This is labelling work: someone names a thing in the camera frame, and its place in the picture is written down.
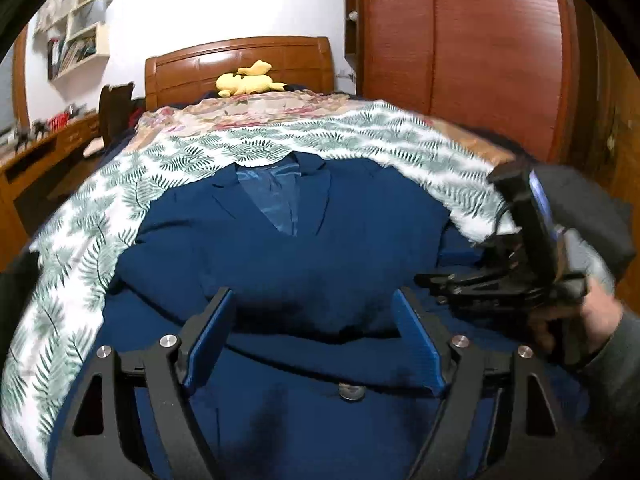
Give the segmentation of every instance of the leaf print blanket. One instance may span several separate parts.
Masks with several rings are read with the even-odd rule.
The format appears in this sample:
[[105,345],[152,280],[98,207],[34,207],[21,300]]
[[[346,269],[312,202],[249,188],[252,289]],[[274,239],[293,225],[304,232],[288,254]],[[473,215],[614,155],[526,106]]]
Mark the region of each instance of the leaf print blanket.
[[[2,376],[4,426],[45,478],[56,415],[102,323],[104,293],[153,200],[170,187],[233,162],[273,164],[287,153],[368,157],[418,182],[451,211],[460,231],[483,240],[501,203],[487,184],[492,165],[425,124],[378,101],[341,115],[218,131],[174,114],[146,148],[121,153],[92,175],[46,224],[31,248],[42,276],[15,332]],[[509,219],[503,228],[512,228]]]

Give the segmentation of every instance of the blue gripper pad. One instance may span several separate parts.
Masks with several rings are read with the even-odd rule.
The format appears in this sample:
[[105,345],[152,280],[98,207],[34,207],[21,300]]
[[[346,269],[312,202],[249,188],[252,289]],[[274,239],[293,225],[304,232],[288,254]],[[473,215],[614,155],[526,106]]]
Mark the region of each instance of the blue gripper pad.
[[447,387],[447,381],[443,376],[440,353],[401,290],[394,292],[391,309],[402,340],[418,364],[424,386],[433,395],[441,395]]
[[233,296],[231,290],[225,294],[191,349],[188,372],[182,384],[189,396],[209,380],[226,338],[234,326],[236,306]]

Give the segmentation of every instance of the sleeve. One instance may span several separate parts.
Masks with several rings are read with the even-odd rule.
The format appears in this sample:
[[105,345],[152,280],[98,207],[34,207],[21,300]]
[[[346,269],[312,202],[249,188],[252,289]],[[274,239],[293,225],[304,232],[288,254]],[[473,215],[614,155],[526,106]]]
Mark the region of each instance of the sleeve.
[[440,240],[438,267],[473,266],[482,257],[483,250],[475,247],[451,222]]
[[180,323],[207,304],[199,279],[196,208],[185,203],[177,200],[175,190],[152,202],[135,245],[118,258],[109,286],[114,295],[132,290],[149,308]]
[[386,190],[389,197],[396,201],[399,212],[405,215],[423,215],[434,225],[441,227],[440,233],[449,221],[449,210],[431,196],[420,184],[391,166],[380,168],[372,174],[375,185]]
[[608,445],[640,429],[640,318],[625,310],[613,336],[581,371],[588,382],[588,423]]
[[98,331],[95,352],[109,345],[118,352],[140,350],[151,346],[165,334],[177,334],[181,325],[167,319],[132,290],[123,290],[107,296],[102,311],[102,326]]

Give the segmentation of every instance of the gray sleeve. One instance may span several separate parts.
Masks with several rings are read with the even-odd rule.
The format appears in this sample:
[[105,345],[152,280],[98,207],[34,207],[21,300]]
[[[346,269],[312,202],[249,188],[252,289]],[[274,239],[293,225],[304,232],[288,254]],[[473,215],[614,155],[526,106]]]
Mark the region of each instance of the gray sleeve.
[[591,395],[590,423],[605,442],[640,426],[640,318],[625,309],[620,325],[581,371]]

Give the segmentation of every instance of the blanket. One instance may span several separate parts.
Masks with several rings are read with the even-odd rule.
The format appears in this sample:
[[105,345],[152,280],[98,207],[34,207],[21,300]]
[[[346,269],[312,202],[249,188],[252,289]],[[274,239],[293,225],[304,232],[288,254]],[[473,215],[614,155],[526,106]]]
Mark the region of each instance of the blanket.
[[165,106],[140,117],[136,135],[124,151],[148,146],[160,132],[184,137],[199,133],[203,126],[208,130],[228,130],[238,126],[274,124],[341,114],[363,105],[363,102],[350,100],[347,94],[320,95],[311,90],[299,90],[203,99],[182,110]]

